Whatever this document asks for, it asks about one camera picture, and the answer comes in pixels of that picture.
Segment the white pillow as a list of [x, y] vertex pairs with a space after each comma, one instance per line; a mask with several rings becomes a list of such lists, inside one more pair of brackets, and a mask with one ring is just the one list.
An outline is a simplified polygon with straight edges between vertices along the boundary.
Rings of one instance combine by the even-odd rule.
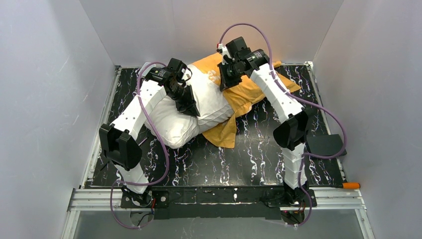
[[234, 110], [219, 90], [219, 86], [193, 64], [188, 65], [184, 79], [191, 86], [198, 115], [180, 113], [176, 101], [166, 96], [149, 114], [164, 144], [172, 149], [184, 146], [195, 136], [214, 129], [234, 115]]

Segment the yellow and blue pillowcase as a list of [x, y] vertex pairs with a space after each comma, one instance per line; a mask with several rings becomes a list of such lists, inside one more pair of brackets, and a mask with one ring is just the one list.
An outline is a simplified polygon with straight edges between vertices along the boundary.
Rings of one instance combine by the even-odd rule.
[[[218, 93], [220, 92], [221, 79], [217, 65], [220, 62], [221, 56], [215, 53], [193, 63], [199, 71], [208, 77], [212, 85], [216, 86]], [[203, 132], [203, 136], [217, 147], [234, 148], [237, 132], [236, 118], [250, 112], [252, 106], [265, 97], [264, 93], [251, 79], [247, 76], [242, 76], [241, 79], [242, 82], [239, 85], [222, 92], [231, 107], [231, 111], [222, 119], [218, 119], [218, 124]]]

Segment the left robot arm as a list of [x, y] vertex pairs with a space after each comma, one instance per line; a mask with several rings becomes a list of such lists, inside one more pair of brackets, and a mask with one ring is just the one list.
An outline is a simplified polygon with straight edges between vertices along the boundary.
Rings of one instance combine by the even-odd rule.
[[150, 114], [165, 98], [176, 103], [178, 112], [198, 117], [199, 110], [192, 87], [187, 81], [193, 76], [192, 70], [181, 60], [171, 58], [168, 64], [146, 63], [137, 73], [137, 93], [127, 108], [110, 124], [99, 128], [101, 159], [107, 159], [121, 174], [119, 183], [129, 192], [144, 194], [147, 187], [161, 182], [169, 172], [169, 156], [165, 152], [166, 169], [157, 180], [149, 182], [140, 164], [142, 149], [137, 143], [138, 134], [148, 122], [163, 149], [162, 136], [153, 124]]

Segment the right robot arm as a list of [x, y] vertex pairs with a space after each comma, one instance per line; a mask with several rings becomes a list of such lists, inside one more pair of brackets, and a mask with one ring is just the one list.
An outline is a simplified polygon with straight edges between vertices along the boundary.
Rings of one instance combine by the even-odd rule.
[[227, 44], [219, 43], [216, 50], [222, 60], [218, 64], [220, 90], [232, 89], [248, 77], [265, 95], [275, 110], [280, 126], [273, 131], [274, 139], [282, 149], [285, 161], [284, 185], [295, 190], [307, 179], [301, 168], [305, 142], [310, 127], [312, 110], [289, 96], [289, 90], [282, 85], [273, 69], [269, 56], [262, 50], [252, 51], [243, 37]]

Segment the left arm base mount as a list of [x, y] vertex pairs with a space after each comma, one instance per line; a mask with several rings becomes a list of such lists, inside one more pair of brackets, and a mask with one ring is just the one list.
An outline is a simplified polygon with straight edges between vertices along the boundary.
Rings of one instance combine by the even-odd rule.
[[122, 189], [122, 199], [120, 207], [124, 209], [140, 209], [140, 208], [167, 208], [170, 204], [170, 195], [168, 191], [155, 190], [150, 186], [147, 187], [143, 194], [137, 194], [130, 191], [126, 186]]

